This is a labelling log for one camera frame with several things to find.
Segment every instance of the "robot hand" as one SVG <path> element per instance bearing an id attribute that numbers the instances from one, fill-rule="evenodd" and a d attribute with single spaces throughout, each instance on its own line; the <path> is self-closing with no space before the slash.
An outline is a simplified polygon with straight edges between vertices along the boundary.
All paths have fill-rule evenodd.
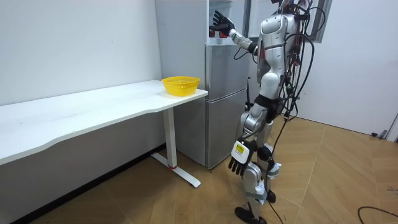
<path id="1" fill-rule="evenodd" d="M 217 10 L 214 13 L 213 21 L 213 26 L 209 26 L 209 29 L 214 31 L 220 31 L 225 36 L 229 36 L 229 31 L 231 29 L 235 29 L 234 23 L 230 19 L 228 19 L 228 17 L 225 17 Z"/>
<path id="2" fill-rule="evenodd" d="M 257 143 L 255 141 L 248 142 L 243 138 L 239 138 L 231 152 L 231 161 L 228 164 L 228 168 L 237 175 L 243 175 L 244 170 L 251 161 L 251 156 L 257 149 Z"/>

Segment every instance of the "yellow label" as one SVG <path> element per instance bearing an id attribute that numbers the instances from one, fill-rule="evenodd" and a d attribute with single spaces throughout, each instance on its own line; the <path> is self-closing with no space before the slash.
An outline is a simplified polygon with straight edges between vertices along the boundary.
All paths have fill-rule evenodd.
<path id="1" fill-rule="evenodd" d="M 242 154 L 243 151 L 244 151 L 244 148 L 241 145 L 237 144 L 236 145 L 236 150 Z"/>

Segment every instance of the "humanoid robot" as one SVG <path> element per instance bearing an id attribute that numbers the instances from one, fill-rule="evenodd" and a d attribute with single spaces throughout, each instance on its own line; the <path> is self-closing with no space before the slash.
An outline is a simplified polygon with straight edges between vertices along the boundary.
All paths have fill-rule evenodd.
<path id="1" fill-rule="evenodd" d="M 289 120 L 290 112 L 297 108 L 295 100 L 310 70 L 309 67 L 304 83 L 298 90 L 297 77 L 294 75 L 298 70 L 297 67 L 300 67 L 301 72 L 300 57 L 303 53 L 301 49 L 305 47 L 304 40 L 311 43 L 314 51 L 306 33 L 310 20 L 309 10 L 313 9 L 310 8 L 311 2 L 299 1 L 297 4 L 293 0 L 272 2 L 279 3 L 278 10 L 261 23 L 258 43 L 236 31 L 232 21 L 218 11 L 214 14 L 213 26 L 209 27 L 213 31 L 231 37 L 235 44 L 257 56 L 257 81 L 261 89 L 254 105 L 242 114 L 237 141 L 229 162 L 229 168 L 241 175 L 248 200 L 248 209 L 237 207 L 235 214 L 242 221 L 252 224 L 267 223 L 259 214 L 259 206 L 266 201 L 270 204 L 276 201 L 270 179 L 278 174 L 280 164 L 274 162 L 273 147 L 264 142 L 271 134 L 274 119 L 281 114 L 283 108 L 286 109 L 283 127 Z M 308 5 L 306 9 L 303 8 L 303 3 Z M 284 94 L 286 90 L 283 98 L 280 97 L 282 89 Z M 251 162 L 253 152 L 257 152 L 257 162 Z"/>

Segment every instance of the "white wall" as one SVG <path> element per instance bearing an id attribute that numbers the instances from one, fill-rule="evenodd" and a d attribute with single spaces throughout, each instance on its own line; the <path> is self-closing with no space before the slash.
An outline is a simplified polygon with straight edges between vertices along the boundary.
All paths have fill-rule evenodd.
<path id="1" fill-rule="evenodd" d="M 300 117 L 366 134 L 389 129 L 398 111 L 391 103 L 398 98 L 397 7 L 395 0 L 333 1 L 298 100 Z"/>
<path id="2" fill-rule="evenodd" d="M 0 105 L 161 77 L 154 0 L 0 0 Z M 4 164 L 0 223 L 164 142 L 147 114 Z"/>
<path id="3" fill-rule="evenodd" d="M 0 0 L 0 105 L 160 79 L 154 7 Z"/>

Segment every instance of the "baseboard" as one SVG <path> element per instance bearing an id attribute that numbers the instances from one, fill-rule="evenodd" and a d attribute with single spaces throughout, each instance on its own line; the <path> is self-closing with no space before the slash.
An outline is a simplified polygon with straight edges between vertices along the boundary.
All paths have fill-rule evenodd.
<path id="1" fill-rule="evenodd" d="M 64 203 L 67 203 L 68 201 L 74 199 L 75 197 L 83 194 L 84 192 L 92 189 L 93 187 L 98 186 L 99 184 L 103 183 L 106 180 L 109 180 L 110 178 L 114 177 L 115 175 L 120 174 L 121 172 L 125 171 L 126 169 L 136 165 L 140 161 L 143 161 L 144 159 L 150 157 L 151 154 L 155 152 L 159 152 L 162 149 L 166 148 L 166 143 L 156 147 L 155 149 L 119 166 L 118 168 L 111 170 L 107 172 L 106 174 L 102 175 L 101 177 L 96 178 L 95 180 L 90 181 L 89 183 L 72 190 L 71 192 L 67 193 L 66 195 L 55 199 L 54 201 L 44 205 L 43 207 L 40 207 L 33 212 L 30 212 L 29 214 L 23 216 L 22 218 L 19 218 L 18 220 L 12 222 L 11 224 L 26 224 L 34 221 L 35 219 L 41 217 L 42 215 L 45 215 L 48 212 L 51 212 L 52 210 L 56 209 L 57 207 L 63 205 Z"/>

